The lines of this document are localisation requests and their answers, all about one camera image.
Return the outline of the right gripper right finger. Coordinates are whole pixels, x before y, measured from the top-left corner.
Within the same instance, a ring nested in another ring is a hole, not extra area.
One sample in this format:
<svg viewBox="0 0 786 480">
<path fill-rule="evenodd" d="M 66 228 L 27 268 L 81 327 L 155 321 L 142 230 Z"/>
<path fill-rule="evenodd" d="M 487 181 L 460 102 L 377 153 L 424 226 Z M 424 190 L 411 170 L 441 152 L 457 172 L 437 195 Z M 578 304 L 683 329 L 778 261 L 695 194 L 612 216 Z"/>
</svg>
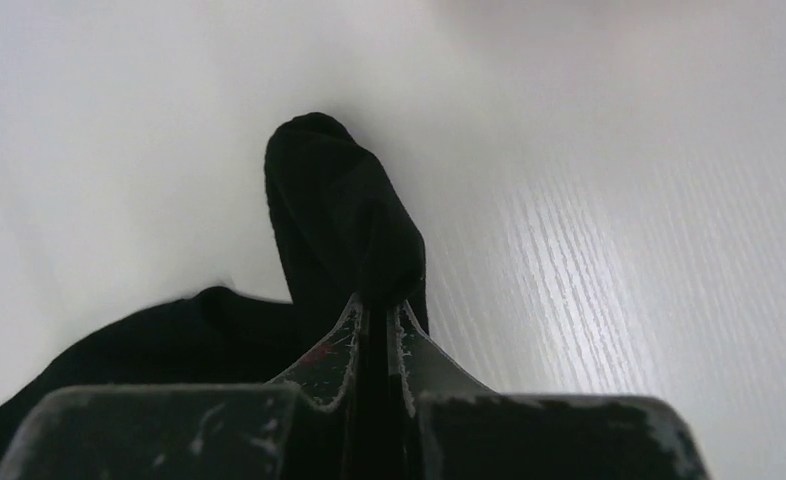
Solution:
<svg viewBox="0 0 786 480">
<path fill-rule="evenodd" d="M 392 396 L 407 479 L 707 479 L 690 428 L 647 396 L 507 394 L 392 311 Z"/>
</svg>

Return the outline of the black t shirt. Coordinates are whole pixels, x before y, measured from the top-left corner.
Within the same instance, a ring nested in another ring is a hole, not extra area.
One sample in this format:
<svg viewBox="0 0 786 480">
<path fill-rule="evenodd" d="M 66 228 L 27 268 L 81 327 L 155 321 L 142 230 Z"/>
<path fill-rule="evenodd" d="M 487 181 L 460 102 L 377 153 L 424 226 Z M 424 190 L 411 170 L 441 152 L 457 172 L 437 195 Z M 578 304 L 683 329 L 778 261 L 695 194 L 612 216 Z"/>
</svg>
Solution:
<svg viewBox="0 0 786 480">
<path fill-rule="evenodd" d="M 290 301 L 210 287 L 96 330 L 0 406 L 0 462 L 28 412 L 63 387 L 261 383 L 327 334 L 353 295 L 381 310 L 408 302 L 428 326 L 423 237 L 340 122 L 316 112 L 279 126 L 264 174 Z"/>
</svg>

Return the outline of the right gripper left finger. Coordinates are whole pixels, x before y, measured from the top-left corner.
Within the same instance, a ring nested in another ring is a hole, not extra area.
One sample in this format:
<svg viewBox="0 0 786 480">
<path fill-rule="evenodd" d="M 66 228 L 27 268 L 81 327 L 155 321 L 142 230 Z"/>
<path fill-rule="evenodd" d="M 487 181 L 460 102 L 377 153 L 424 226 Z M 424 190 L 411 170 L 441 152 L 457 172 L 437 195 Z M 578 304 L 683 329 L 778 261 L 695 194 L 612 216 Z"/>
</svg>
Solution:
<svg viewBox="0 0 786 480">
<path fill-rule="evenodd" d="M 349 479 L 357 297 L 262 384 L 67 387 L 27 416 L 0 479 Z"/>
</svg>

